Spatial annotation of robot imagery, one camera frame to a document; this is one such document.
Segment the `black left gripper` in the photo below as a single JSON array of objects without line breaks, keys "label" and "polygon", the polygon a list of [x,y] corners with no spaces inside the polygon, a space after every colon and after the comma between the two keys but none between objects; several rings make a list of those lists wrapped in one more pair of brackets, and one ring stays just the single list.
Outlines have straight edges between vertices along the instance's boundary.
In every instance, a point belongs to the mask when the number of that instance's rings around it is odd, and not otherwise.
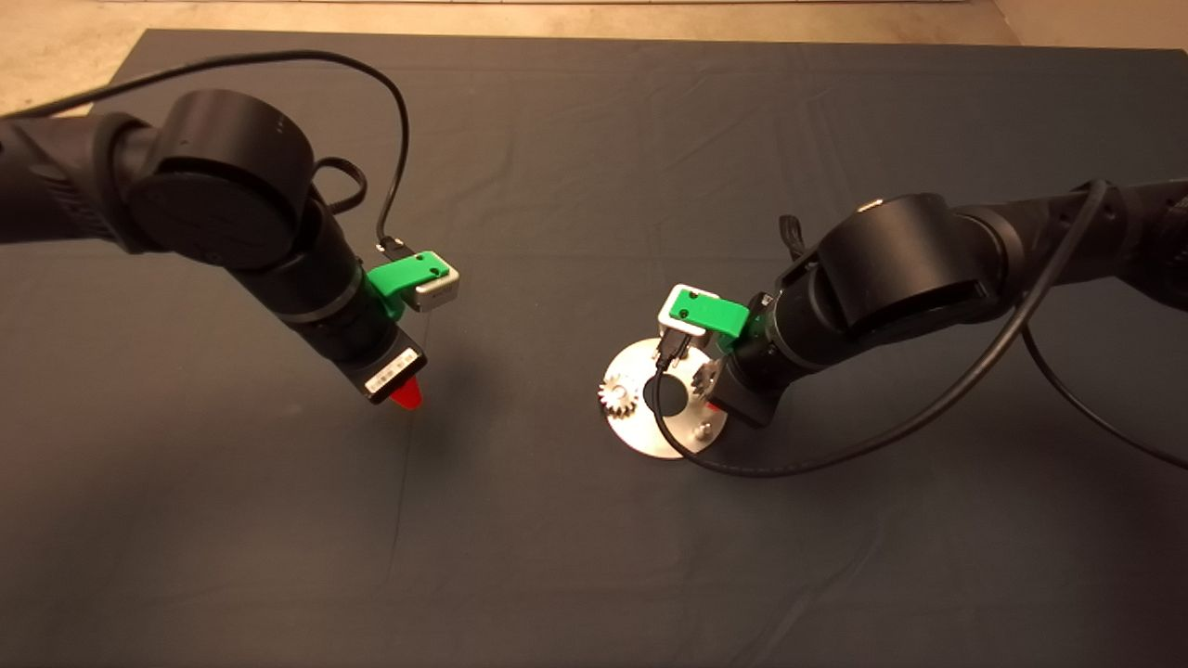
[{"label": "black left gripper", "polygon": [[390,338],[360,360],[345,364],[345,377],[373,405],[391,399],[404,410],[413,411],[423,403],[419,378],[428,365],[421,344],[399,326],[391,326]]}]

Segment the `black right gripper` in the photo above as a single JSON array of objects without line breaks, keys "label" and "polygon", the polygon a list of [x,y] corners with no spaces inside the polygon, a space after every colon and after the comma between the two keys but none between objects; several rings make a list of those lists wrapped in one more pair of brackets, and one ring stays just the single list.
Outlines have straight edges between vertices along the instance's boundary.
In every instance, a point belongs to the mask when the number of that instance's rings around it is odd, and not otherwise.
[{"label": "black right gripper", "polygon": [[760,429],[772,423],[786,391],[788,383],[751,382],[733,358],[722,358],[716,363],[707,407]]}]

